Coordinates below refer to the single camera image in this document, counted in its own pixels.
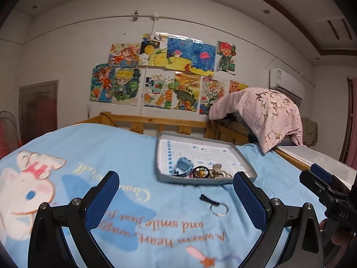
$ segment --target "floral blanket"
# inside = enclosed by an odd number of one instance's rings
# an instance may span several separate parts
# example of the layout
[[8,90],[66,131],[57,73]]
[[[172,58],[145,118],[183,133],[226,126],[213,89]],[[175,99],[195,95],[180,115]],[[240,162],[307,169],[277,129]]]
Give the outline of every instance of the floral blanket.
[[210,120],[223,119],[238,112],[258,138],[266,154],[291,135],[296,145],[303,145],[299,109],[286,95],[266,88],[249,87],[220,98],[210,109]]

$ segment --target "bed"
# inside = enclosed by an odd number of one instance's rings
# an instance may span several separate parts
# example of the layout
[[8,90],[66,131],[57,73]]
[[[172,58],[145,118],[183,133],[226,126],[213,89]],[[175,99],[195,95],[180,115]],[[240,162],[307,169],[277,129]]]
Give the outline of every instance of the bed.
[[[214,121],[211,124],[211,138],[228,141],[237,145],[248,143],[248,130],[238,122],[229,122],[220,126]],[[356,180],[356,170],[336,159],[317,152],[307,146],[276,146],[272,152],[279,154],[299,170],[310,170],[314,163],[337,176],[349,189]]]
[[[190,135],[192,128],[203,128],[204,138],[211,138],[221,140],[225,142],[231,142],[235,145],[248,144],[248,130],[241,124],[236,122],[235,131],[220,126],[217,123],[202,122],[202,121],[189,121],[189,120],[176,120],[157,117],[140,117],[140,116],[127,116],[127,115],[115,115],[111,112],[101,112],[99,115],[90,119],[81,121],[79,123],[96,123],[110,126],[116,126],[116,122],[130,122],[130,130],[135,133],[143,134],[145,124],[156,124],[158,126],[158,133],[164,131],[166,125],[178,126],[177,132],[180,134]],[[299,170],[309,170],[310,166],[304,162],[301,162],[292,155],[280,150],[274,149],[274,152],[279,154],[289,163],[297,167]]]
[[[114,128],[131,122],[131,131]],[[193,186],[158,182],[156,138],[142,135],[144,124],[178,126],[179,133],[204,128],[205,137],[226,136],[236,145],[242,134],[224,134],[211,122],[194,122],[101,113],[82,124],[34,139],[0,161],[0,241],[20,268],[27,267],[29,236],[41,202],[67,204],[82,197],[109,170],[120,177],[120,188],[97,229],[99,246],[115,267],[238,267],[260,236],[232,185]],[[299,183],[300,171],[276,152],[266,155],[255,144],[238,146],[258,174],[255,185],[287,205],[311,202],[319,221],[324,206]],[[217,217],[205,194],[230,211]],[[64,230],[79,267],[85,267],[73,240]],[[283,248],[286,228],[267,265],[273,267]]]

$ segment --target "hand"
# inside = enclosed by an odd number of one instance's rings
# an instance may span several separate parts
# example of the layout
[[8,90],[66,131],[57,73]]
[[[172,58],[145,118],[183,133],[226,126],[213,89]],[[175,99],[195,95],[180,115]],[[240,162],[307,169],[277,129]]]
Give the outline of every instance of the hand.
[[[320,223],[321,235],[324,237],[324,231],[326,228],[327,219],[324,219]],[[350,232],[346,231],[337,231],[332,235],[331,242],[337,246],[341,246],[337,254],[328,262],[325,263],[325,268],[334,268],[339,261],[342,259],[343,255],[346,252],[349,244],[353,240],[353,235]]]

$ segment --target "grid paper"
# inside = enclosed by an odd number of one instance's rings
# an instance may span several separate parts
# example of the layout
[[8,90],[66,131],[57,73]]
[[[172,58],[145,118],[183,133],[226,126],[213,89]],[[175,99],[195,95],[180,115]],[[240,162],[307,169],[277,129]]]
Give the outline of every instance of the grid paper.
[[159,169],[161,173],[166,175],[173,173],[176,161],[180,157],[186,157],[191,160],[194,167],[205,166],[212,169],[214,164],[219,163],[222,165],[222,170],[232,176],[239,171],[246,173],[237,158],[227,148],[208,147],[162,139],[159,141],[158,150]]

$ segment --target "ceiling molding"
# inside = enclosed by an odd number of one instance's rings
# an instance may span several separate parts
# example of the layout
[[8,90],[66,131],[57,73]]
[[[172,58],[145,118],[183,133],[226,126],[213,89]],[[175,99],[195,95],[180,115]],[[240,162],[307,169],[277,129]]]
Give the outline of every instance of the ceiling molding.
[[312,34],[295,18],[293,14],[291,14],[283,5],[278,3],[276,0],[263,0],[275,10],[280,12],[285,18],[287,18],[291,23],[295,25],[299,31],[304,34],[304,36],[310,41],[310,43],[315,47],[317,52],[320,55],[349,55],[349,56],[357,56],[357,50],[350,49],[322,49]]
[[298,19],[291,14],[283,5],[278,3],[276,0],[263,0],[275,10],[280,12],[285,18],[287,18],[313,45],[317,52],[322,55],[347,55],[347,56],[357,56],[357,50],[350,49],[322,49],[318,44],[313,35],[301,24]]

